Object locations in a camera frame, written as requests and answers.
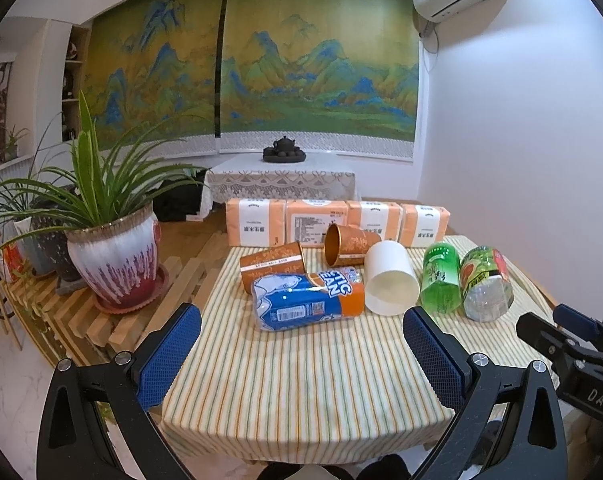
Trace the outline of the orange patterned paper cup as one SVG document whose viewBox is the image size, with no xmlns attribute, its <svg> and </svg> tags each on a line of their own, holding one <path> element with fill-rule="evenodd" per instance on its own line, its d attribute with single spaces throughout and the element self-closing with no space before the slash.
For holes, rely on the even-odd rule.
<svg viewBox="0 0 603 480">
<path fill-rule="evenodd" d="M 305 274 L 306 266 L 301 246 L 294 242 L 243 256 L 239 259 L 239 271 L 244 290 L 250 294 L 257 278 L 270 274 Z"/>
</svg>

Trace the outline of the green mountain landscape mural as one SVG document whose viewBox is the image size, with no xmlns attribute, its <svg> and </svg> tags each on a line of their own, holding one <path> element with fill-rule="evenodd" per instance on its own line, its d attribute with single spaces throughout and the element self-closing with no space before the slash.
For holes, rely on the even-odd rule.
<svg viewBox="0 0 603 480">
<path fill-rule="evenodd" d="M 412 0 L 128 0 L 94 18 L 83 93 L 101 148 L 202 136 L 413 155 Z"/>
</svg>

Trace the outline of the white plastic cup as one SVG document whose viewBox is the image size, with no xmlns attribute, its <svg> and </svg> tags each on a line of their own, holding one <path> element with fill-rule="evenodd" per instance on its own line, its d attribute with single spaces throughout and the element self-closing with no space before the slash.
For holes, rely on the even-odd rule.
<svg viewBox="0 0 603 480">
<path fill-rule="evenodd" d="M 377 315 L 402 315 L 420 297 L 409 254 L 393 240 L 374 244 L 365 255 L 364 285 L 365 307 Z"/>
</svg>

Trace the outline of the green spider plant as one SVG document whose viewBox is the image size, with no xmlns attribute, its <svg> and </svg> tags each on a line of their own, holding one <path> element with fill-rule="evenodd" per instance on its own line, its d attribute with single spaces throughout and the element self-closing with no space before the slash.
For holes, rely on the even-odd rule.
<svg viewBox="0 0 603 480">
<path fill-rule="evenodd" d="M 47 220 L 42 228 L 4 240 L 0 249 L 48 233 L 73 236 L 112 226 L 176 188 L 202 185 L 196 178 L 202 167 L 152 154 L 161 145 L 183 140 L 154 139 L 157 130 L 175 133 L 183 122 L 198 119 L 198 114 L 187 110 L 153 126 L 134 126 L 106 154 L 100 149 L 96 119 L 85 96 L 79 96 L 79 116 L 80 130 L 69 145 L 69 169 L 47 165 L 35 174 L 0 180 L 0 226 L 25 218 Z"/>
</svg>

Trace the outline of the black teapot set tray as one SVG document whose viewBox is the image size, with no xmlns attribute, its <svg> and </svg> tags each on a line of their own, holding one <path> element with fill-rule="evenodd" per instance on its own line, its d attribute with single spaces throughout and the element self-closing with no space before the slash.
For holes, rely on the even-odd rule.
<svg viewBox="0 0 603 480">
<path fill-rule="evenodd" d="M 304 162 L 306 158 L 307 154 L 288 136 L 275 140 L 262 152 L 262 159 L 270 164 L 297 164 Z"/>
</svg>

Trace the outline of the orange tissue pack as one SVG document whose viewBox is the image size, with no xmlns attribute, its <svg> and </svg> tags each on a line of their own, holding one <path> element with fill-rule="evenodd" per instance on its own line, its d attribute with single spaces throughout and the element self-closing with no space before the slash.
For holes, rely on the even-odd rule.
<svg viewBox="0 0 603 480">
<path fill-rule="evenodd" d="M 288 200 L 285 207 L 286 242 L 301 247 L 322 247 L 331 224 L 347 223 L 348 204 L 343 200 Z"/>
<path fill-rule="evenodd" d="M 406 248 L 426 248 L 441 242 L 450 212 L 445 207 L 402 204 L 403 220 L 398 242 Z"/>
<path fill-rule="evenodd" d="M 232 198 L 225 204 L 231 247 L 270 248 L 285 244 L 285 200 Z"/>
<path fill-rule="evenodd" d="M 402 226 L 403 209 L 397 203 L 375 200 L 348 200 L 348 226 L 376 233 L 382 240 L 397 242 Z"/>
</svg>

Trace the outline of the leftmost orange tissue pack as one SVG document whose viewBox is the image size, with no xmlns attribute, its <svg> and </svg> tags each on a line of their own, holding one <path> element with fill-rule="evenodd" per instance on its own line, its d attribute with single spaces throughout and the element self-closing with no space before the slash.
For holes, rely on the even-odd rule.
<svg viewBox="0 0 603 480">
<path fill-rule="evenodd" d="M 231 247 L 270 248 L 285 244 L 285 200 L 232 198 L 225 204 Z"/>
</svg>

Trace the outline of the clear bottle red green label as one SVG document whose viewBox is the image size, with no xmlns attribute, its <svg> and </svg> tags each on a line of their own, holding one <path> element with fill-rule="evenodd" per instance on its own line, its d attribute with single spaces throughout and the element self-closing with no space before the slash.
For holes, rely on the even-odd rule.
<svg viewBox="0 0 603 480">
<path fill-rule="evenodd" d="M 464 312 L 475 322 L 501 318 L 514 302 L 507 262 L 494 247 L 477 246 L 464 256 L 460 286 Z"/>
</svg>

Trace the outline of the dark speckled flowerpot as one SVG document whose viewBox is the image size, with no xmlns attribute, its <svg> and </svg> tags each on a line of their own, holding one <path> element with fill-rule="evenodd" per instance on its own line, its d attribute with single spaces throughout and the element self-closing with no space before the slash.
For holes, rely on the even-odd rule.
<svg viewBox="0 0 603 480">
<path fill-rule="evenodd" d="M 31 220 L 31 229 L 33 231 L 42 230 L 44 228 L 56 228 L 56 231 L 36 234 L 34 239 L 36 244 L 42 250 L 44 255 L 51 260 L 53 269 L 57 275 L 67 283 L 80 280 L 81 275 L 72 262 L 68 247 L 67 235 L 60 227 L 64 225 L 62 219 L 59 219 L 56 214 L 36 214 Z"/>
</svg>

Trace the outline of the blue orange snack can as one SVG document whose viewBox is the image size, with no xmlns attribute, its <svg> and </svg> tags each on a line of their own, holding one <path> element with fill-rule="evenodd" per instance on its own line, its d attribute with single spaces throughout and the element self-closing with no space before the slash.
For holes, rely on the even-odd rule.
<svg viewBox="0 0 603 480">
<path fill-rule="evenodd" d="M 260 328 L 269 332 L 355 318 L 365 308 L 362 274 L 351 266 L 262 276 L 252 283 L 251 297 Z"/>
</svg>

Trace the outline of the wooden wall shelf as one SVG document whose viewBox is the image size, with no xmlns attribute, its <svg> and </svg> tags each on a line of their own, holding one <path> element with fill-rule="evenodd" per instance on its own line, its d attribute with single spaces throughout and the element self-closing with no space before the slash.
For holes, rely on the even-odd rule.
<svg viewBox="0 0 603 480">
<path fill-rule="evenodd" d="M 62 142 L 74 140 L 80 128 L 79 94 L 88 59 L 90 37 L 90 27 L 71 27 L 62 80 Z"/>
</svg>

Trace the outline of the rightmost orange tissue pack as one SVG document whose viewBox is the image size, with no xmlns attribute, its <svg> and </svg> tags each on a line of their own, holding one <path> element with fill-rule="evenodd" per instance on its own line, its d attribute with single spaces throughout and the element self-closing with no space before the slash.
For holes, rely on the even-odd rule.
<svg viewBox="0 0 603 480">
<path fill-rule="evenodd" d="M 426 248 L 441 242 L 450 212 L 445 207 L 402 204 L 403 220 L 398 242 L 406 248 Z"/>
</svg>

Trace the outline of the white red ceramic flowerpot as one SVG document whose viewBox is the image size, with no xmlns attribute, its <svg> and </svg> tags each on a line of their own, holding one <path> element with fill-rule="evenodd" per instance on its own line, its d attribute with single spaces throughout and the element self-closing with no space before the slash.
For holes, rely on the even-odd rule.
<svg viewBox="0 0 603 480">
<path fill-rule="evenodd" d="M 152 203 L 103 226 L 67 233 L 70 258 L 96 293 L 101 311 L 131 313 L 166 290 L 168 274 L 158 259 L 160 233 Z"/>
</svg>

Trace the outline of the white lace covered table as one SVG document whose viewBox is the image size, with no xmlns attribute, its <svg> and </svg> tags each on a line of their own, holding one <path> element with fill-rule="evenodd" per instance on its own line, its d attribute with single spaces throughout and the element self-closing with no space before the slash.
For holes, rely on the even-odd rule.
<svg viewBox="0 0 603 480">
<path fill-rule="evenodd" d="M 257 153 L 232 156 L 206 172 L 199 217 L 231 198 L 359 200 L 357 174 L 344 157 L 311 153 L 304 162 L 265 162 Z"/>
</svg>

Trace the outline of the green plastic bottle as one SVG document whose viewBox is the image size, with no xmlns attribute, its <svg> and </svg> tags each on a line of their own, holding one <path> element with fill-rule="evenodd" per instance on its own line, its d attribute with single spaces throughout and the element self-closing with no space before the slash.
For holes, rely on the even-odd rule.
<svg viewBox="0 0 603 480">
<path fill-rule="evenodd" d="M 449 314 L 461 306 L 460 269 L 460 256 L 452 245 L 439 242 L 426 249 L 421 306 L 429 314 Z"/>
</svg>

